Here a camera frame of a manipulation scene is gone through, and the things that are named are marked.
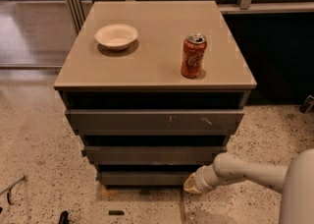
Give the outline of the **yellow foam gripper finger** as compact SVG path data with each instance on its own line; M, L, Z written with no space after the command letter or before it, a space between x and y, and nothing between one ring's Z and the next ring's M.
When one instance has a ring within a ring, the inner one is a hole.
M192 173L186 181L183 183L183 189L193 195L200 195L202 191L199 189L199 187L196 184L196 175Z

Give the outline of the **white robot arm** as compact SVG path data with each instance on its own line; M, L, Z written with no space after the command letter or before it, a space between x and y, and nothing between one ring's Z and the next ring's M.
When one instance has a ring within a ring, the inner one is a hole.
M183 189L201 195L245 180L282 195L279 224L314 224L314 149L298 154L289 166L250 163L221 153L192 173Z

